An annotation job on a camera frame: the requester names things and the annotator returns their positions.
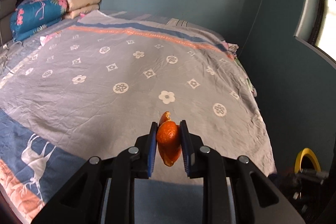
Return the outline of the small orange peel piece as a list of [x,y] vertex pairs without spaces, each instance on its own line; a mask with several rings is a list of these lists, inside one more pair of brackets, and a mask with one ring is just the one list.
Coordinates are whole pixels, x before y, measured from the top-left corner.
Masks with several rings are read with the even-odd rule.
[[159,154],[168,167],[172,167],[182,153],[179,126],[171,120],[170,112],[164,112],[156,133]]

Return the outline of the grey patterned bed sheet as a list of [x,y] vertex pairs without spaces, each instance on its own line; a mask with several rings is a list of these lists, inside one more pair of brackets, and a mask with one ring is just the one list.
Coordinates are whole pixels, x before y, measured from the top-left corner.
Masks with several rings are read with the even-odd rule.
[[222,155],[276,172],[256,97],[218,34],[93,11],[41,37],[1,77],[1,190],[23,222],[90,157],[116,156],[164,112]]

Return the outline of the floral cloth at bed corner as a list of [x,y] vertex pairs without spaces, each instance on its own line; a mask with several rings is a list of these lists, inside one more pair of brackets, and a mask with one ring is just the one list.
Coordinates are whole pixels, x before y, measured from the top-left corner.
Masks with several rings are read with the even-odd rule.
[[243,83],[246,83],[249,90],[251,91],[252,95],[254,97],[257,97],[257,91],[255,89],[255,87],[253,86],[253,84],[251,83],[243,65],[240,63],[239,59],[238,59],[238,49],[239,46],[237,44],[234,43],[228,43],[225,40],[222,41],[222,44],[224,45],[224,47],[231,53],[231,55],[234,57],[235,62],[237,63],[237,65],[243,70],[243,72],[245,73],[245,79],[243,80]]

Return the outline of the beige folded blanket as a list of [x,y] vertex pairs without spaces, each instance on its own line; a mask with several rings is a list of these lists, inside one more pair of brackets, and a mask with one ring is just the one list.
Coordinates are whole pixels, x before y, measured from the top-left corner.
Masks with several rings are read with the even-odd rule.
[[101,0],[66,0],[67,10],[65,19],[74,19],[81,14],[88,14],[93,10],[99,10]]

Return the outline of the blue floral folded quilt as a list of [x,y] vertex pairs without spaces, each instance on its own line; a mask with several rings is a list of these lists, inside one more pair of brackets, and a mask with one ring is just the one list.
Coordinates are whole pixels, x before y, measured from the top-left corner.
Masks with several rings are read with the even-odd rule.
[[10,18],[13,41],[23,41],[62,20],[67,0],[24,0]]

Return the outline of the grey upholstered headboard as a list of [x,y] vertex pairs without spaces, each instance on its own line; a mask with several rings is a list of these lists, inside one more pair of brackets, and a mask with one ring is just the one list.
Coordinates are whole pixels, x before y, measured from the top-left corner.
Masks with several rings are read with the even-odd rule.
[[15,11],[17,0],[1,0],[1,47],[12,40],[10,17]]

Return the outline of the grey window frame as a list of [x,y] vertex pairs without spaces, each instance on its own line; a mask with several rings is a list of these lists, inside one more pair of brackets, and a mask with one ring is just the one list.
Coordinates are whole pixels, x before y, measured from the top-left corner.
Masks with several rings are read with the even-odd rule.
[[304,0],[293,36],[335,67],[335,0]]

